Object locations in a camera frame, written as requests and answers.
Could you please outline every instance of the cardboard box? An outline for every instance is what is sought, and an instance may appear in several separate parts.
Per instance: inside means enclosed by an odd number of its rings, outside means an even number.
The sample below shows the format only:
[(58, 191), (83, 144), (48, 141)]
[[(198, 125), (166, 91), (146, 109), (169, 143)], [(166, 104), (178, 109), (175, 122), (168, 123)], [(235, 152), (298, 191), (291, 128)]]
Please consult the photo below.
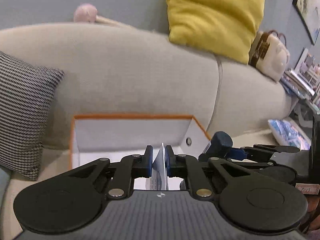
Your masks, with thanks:
[[(71, 126), (69, 168), (103, 157), (119, 162), (127, 155), (143, 155), (147, 145), (153, 146), (154, 160), (162, 143), (171, 145), (175, 154), (198, 157), (209, 141), (209, 135), (192, 115), (76, 115)], [(181, 181), (169, 178), (169, 189), (179, 189)], [(145, 185), (146, 179), (139, 178), (134, 188), (146, 189)]]

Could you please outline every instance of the houndstooth pillow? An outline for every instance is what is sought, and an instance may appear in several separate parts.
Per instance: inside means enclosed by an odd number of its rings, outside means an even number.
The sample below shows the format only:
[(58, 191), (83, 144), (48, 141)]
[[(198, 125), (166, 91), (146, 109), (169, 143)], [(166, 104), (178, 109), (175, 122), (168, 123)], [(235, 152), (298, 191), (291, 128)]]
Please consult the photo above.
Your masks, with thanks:
[(38, 178), (47, 115), (63, 74), (0, 51), (0, 165)]

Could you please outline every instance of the white bag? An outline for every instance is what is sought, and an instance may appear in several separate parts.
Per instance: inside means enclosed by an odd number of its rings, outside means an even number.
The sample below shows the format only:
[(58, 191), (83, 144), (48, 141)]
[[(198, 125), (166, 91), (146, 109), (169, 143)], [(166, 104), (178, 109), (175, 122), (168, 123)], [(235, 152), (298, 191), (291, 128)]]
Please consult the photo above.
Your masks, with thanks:
[(249, 52), (249, 64), (264, 75), (278, 82), (290, 60), (283, 33), (272, 30), (268, 33), (258, 32)]

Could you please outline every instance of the brown bag handle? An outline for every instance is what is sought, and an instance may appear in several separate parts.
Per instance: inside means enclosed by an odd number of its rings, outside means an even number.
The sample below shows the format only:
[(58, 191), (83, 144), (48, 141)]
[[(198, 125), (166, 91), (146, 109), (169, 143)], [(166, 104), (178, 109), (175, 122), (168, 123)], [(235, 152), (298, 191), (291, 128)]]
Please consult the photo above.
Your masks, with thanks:
[(283, 37), (284, 38), (284, 46), (287, 47), (287, 38), (285, 37), (285, 35), (283, 33), (278, 33), (276, 30), (271, 30), (271, 31), (268, 32), (268, 34), (272, 34), (272, 33), (276, 33), (278, 39)]

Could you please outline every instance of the textured gray surface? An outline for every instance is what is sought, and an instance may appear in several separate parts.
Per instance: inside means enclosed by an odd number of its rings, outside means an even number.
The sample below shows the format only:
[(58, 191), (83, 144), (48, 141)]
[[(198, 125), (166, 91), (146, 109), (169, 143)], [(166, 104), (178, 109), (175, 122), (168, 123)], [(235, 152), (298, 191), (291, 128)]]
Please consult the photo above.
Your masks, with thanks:
[(188, 192), (134, 191), (129, 199), (112, 201), (103, 214), (76, 232), (44, 236), (24, 232), (16, 240), (302, 240), (296, 231), (279, 236), (252, 235), (228, 224), (210, 202)]

